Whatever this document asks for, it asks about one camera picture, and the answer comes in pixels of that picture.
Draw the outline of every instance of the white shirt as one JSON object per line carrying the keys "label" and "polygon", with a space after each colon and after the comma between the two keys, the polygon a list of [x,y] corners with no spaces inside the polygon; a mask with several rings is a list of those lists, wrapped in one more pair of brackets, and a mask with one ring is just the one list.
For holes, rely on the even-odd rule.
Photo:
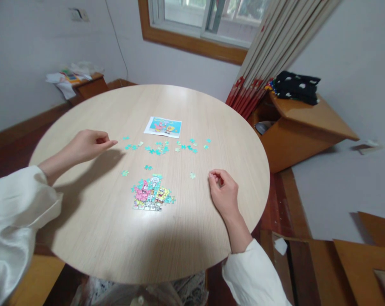
{"label": "white shirt", "polygon": [[[0,179],[0,305],[30,265],[37,230],[60,214],[61,202],[62,194],[48,186],[37,166]],[[244,253],[229,255],[222,275],[241,306],[290,305],[276,270],[256,240]]]}

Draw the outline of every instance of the curtain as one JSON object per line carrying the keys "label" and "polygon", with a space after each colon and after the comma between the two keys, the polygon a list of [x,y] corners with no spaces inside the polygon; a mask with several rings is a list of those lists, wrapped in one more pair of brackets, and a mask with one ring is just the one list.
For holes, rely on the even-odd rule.
{"label": "curtain", "polygon": [[270,1],[226,104],[248,119],[267,82],[289,67],[339,2]]}

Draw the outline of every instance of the folded clothing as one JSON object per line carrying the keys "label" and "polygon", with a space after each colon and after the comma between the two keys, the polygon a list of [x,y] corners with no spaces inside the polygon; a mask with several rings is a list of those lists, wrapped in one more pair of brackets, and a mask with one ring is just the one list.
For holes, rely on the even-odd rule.
{"label": "folded clothing", "polygon": [[316,105],[318,103],[317,84],[320,80],[313,76],[282,71],[273,84],[279,99],[300,100],[310,105]]}

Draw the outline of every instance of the window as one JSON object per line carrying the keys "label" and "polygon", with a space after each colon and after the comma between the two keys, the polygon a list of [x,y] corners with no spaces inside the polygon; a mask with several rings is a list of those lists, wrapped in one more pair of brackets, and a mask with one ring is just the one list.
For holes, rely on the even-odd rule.
{"label": "window", "polygon": [[150,25],[248,49],[270,0],[148,0]]}
{"label": "window", "polygon": [[270,0],[138,2],[144,40],[242,65]]}

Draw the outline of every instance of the wooden window frame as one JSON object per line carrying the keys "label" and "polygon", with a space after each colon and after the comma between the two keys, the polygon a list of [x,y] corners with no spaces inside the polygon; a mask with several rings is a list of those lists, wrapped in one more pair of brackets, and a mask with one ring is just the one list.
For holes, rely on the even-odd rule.
{"label": "wooden window frame", "polygon": [[248,50],[230,45],[223,45],[221,43],[202,38],[195,38],[153,28],[150,26],[148,0],[138,1],[143,40],[167,45],[216,60],[242,65]]}

